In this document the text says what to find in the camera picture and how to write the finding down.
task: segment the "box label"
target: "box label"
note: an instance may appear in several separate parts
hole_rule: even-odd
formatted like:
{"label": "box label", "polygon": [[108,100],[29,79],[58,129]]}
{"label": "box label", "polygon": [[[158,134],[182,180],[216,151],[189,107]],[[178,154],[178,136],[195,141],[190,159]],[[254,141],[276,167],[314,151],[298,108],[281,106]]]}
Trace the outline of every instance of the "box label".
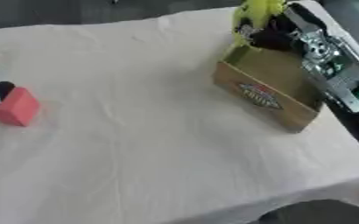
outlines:
{"label": "box label", "polygon": [[243,96],[258,107],[282,109],[275,97],[266,91],[266,87],[243,83],[237,83],[237,86],[242,90]]}

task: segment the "tablecloth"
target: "tablecloth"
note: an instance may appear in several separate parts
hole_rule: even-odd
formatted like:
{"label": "tablecloth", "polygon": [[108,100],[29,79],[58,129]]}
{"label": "tablecloth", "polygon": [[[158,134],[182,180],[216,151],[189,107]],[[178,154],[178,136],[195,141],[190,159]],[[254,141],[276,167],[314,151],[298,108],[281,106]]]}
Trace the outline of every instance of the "tablecloth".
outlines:
{"label": "tablecloth", "polygon": [[0,124],[0,224],[245,223],[299,201],[359,205],[359,144],[326,108],[287,134],[214,86],[232,12],[0,30],[0,81],[41,103],[30,127]]}

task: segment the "gray floor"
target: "gray floor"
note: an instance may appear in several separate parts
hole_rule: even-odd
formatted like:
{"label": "gray floor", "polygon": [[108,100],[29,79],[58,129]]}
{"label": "gray floor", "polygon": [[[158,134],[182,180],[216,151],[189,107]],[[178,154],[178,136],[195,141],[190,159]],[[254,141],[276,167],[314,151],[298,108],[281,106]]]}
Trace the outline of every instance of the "gray floor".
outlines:
{"label": "gray floor", "polygon": [[94,24],[238,5],[241,0],[0,0],[0,27]]}
{"label": "gray floor", "polygon": [[[120,0],[114,5],[110,1],[0,0],[0,28],[39,24],[108,23],[153,18],[179,11],[235,6],[241,2],[241,0]],[[359,224],[359,208],[334,201],[314,201],[282,208],[276,213],[265,216],[258,223]]]}

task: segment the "pink block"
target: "pink block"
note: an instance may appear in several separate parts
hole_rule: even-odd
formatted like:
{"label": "pink block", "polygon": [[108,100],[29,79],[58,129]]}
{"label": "pink block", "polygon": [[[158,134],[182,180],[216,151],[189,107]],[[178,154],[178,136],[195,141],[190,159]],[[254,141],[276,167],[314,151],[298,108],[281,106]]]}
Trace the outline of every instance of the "pink block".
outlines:
{"label": "pink block", "polygon": [[28,126],[38,109],[38,101],[26,88],[15,87],[0,103],[0,122]]}

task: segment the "yellow plush toy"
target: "yellow plush toy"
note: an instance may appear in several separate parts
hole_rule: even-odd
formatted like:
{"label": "yellow plush toy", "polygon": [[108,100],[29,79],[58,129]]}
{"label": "yellow plush toy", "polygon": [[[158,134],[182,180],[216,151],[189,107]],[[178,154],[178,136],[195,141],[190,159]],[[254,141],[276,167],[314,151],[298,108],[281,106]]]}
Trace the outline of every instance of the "yellow plush toy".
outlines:
{"label": "yellow plush toy", "polygon": [[244,0],[234,12],[233,34],[236,45],[250,46],[247,34],[265,28],[270,18],[280,15],[284,9],[285,0]]}

